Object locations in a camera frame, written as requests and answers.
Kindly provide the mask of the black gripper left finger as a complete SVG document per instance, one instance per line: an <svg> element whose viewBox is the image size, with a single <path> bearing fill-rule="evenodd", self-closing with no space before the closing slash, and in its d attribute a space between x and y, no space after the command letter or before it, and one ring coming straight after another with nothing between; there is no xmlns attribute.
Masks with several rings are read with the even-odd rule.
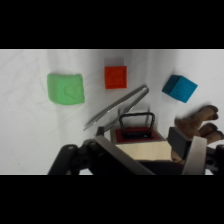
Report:
<svg viewBox="0 0 224 224"><path fill-rule="evenodd" d="M84 169L89 169L94 175L153 175L106 139L103 127L98 128L94 139L85 140L80 147L73 144L63 146L48 174L79 175Z"/></svg>

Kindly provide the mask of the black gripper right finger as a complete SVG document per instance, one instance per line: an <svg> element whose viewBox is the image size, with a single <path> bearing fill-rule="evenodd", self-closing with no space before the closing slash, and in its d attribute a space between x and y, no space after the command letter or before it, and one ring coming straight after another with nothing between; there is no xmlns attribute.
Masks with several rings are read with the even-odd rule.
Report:
<svg viewBox="0 0 224 224"><path fill-rule="evenodd" d="M214 175L224 175L224 145L213 149L207 146L205 138L189 139L176 127L169 129L168 143L185 161L183 175L203 175L206 169Z"/></svg>

